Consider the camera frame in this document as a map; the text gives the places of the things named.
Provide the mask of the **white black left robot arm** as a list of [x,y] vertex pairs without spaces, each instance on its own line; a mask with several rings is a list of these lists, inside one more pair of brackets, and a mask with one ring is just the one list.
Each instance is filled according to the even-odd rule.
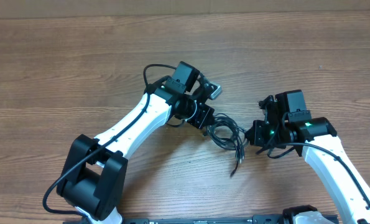
[[122,223],[117,206],[127,164],[156,129],[175,117],[197,129],[213,124],[214,100],[221,87],[195,67],[180,62],[171,76],[146,83],[137,106],[107,131],[79,135],[70,146],[62,174],[53,187],[75,208],[82,223]]

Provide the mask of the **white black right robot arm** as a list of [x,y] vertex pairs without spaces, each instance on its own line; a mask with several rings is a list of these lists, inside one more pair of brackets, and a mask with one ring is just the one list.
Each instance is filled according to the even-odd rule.
[[343,223],[370,223],[370,187],[346,155],[336,129],[314,118],[302,90],[269,95],[259,102],[264,119],[255,120],[246,139],[271,159],[295,151],[315,171]]

